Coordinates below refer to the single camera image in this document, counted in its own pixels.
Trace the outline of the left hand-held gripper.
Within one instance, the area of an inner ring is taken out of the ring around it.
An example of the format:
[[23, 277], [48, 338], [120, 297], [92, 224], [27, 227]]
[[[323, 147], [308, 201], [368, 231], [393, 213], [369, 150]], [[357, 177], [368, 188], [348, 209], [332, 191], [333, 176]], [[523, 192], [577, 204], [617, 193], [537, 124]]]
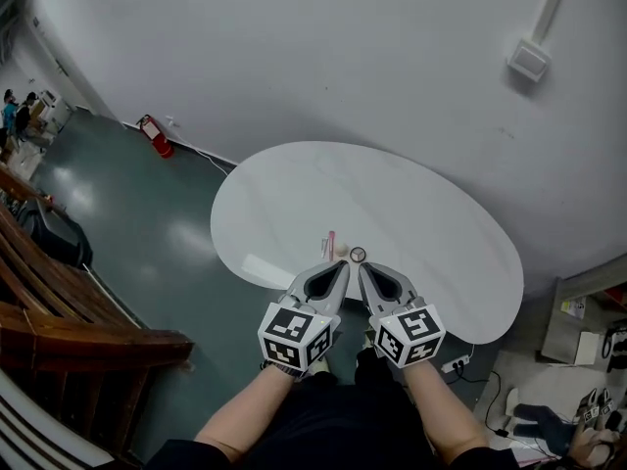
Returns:
[[313, 266], [270, 303], [258, 330], [265, 360], [305, 373], [337, 341], [339, 309], [351, 278], [346, 261]]

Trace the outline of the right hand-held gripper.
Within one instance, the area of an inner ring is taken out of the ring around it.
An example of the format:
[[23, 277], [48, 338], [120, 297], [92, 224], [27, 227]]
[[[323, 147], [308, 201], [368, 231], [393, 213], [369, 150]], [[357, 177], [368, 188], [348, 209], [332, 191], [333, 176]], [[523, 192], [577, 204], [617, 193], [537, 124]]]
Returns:
[[389, 314], [373, 325], [374, 346], [397, 368], [434, 357], [445, 338], [445, 327], [434, 305], [393, 310], [416, 298], [410, 280], [380, 263], [359, 267], [362, 300], [371, 314]]

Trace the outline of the person's left forearm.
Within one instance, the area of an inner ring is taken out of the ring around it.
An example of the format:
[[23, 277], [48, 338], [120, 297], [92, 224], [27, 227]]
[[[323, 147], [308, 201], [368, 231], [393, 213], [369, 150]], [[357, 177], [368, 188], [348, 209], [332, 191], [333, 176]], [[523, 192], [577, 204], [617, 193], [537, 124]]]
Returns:
[[266, 367], [209, 419], [194, 441], [216, 447], [230, 462], [240, 459], [264, 434], [295, 381], [275, 365]]

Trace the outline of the person's right forearm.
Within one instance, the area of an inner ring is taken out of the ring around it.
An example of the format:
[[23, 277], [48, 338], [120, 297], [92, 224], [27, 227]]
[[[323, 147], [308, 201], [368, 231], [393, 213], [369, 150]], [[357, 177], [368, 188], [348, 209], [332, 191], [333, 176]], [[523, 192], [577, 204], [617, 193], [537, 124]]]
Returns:
[[424, 431], [447, 464], [469, 450], [489, 446], [472, 412], [429, 361], [415, 363], [403, 374]]

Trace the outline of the white kidney-shaped table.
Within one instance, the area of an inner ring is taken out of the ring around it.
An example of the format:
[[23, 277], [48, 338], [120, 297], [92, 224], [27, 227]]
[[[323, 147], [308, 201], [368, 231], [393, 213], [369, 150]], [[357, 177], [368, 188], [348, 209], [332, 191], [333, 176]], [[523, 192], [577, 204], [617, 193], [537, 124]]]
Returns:
[[457, 185], [387, 152], [322, 141], [266, 149], [230, 172], [211, 212], [221, 261], [274, 290], [328, 258], [331, 230], [334, 245], [406, 275], [461, 340], [492, 343], [518, 314], [523, 269], [502, 227]]

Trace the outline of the person's black trousers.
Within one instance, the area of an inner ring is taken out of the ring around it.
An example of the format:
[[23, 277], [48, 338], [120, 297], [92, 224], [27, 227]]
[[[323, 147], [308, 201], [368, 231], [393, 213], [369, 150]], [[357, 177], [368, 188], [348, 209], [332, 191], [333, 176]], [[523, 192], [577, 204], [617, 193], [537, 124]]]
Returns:
[[374, 348], [366, 348], [357, 354], [357, 365], [352, 384], [341, 384], [338, 378], [327, 370], [320, 370], [307, 376], [295, 385], [295, 392], [317, 392], [323, 390], [352, 389], [379, 397], [409, 399], [406, 388], [393, 376], [385, 357], [379, 357]]

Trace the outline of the person's black t-shirt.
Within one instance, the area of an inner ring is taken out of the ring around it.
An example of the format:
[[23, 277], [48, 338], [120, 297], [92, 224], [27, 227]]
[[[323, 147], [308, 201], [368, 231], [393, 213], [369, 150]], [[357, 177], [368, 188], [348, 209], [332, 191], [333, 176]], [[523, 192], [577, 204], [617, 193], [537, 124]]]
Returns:
[[293, 390], [260, 440], [231, 462], [202, 443], [169, 440], [145, 470], [519, 470], [511, 450], [473, 448], [446, 464], [401, 387]]

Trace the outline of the grey wooden cabinet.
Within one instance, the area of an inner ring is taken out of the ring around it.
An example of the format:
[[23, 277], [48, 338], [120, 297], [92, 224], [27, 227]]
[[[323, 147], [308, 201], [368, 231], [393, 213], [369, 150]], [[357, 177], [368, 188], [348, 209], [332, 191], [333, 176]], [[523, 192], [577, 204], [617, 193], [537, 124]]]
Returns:
[[[560, 310], [563, 301], [587, 297], [583, 320]], [[627, 326], [627, 253], [566, 279], [559, 278], [541, 355], [572, 365], [582, 331], [604, 335]]]

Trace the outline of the white flat board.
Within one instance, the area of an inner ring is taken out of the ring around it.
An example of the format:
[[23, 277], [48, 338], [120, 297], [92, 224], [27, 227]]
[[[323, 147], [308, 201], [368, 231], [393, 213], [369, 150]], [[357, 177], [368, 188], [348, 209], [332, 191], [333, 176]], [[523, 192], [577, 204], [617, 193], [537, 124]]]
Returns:
[[600, 335], [593, 332], [582, 331], [579, 336], [573, 364], [594, 365], [597, 359]]

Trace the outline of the red fire extinguisher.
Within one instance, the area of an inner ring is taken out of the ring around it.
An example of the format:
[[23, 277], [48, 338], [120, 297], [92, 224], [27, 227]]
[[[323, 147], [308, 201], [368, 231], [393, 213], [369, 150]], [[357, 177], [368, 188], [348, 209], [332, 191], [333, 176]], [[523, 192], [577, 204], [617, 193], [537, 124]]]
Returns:
[[140, 131], [150, 140], [153, 148], [161, 158], [168, 159], [173, 155], [173, 146], [153, 117], [144, 115], [138, 121], [138, 126]]

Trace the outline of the brown wooden stair railing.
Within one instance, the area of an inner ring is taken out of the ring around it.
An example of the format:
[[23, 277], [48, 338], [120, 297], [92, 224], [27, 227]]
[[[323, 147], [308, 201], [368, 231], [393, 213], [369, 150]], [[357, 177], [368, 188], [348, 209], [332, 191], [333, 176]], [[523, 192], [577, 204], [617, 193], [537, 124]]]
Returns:
[[194, 344], [139, 326], [34, 236], [64, 213], [0, 164], [0, 456], [32, 470], [135, 468], [150, 388]]

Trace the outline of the black bag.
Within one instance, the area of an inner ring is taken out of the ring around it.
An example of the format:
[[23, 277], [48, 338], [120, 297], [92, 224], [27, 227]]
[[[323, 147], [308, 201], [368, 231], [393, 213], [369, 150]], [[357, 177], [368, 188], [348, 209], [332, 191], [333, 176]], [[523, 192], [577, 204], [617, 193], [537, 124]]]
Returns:
[[78, 269], [91, 265], [93, 251], [84, 231], [64, 212], [31, 198], [20, 207], [17, 221], [50, 258]]

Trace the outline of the white wall switch box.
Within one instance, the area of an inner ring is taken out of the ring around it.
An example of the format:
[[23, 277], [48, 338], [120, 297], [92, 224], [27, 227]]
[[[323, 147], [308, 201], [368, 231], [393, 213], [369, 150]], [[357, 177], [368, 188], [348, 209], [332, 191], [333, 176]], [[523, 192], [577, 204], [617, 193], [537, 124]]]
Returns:
[[551, 57], [532, 41], [521, 38], [506, 59], [507, 66], [533, 82], [539, 82], [551, 64]]

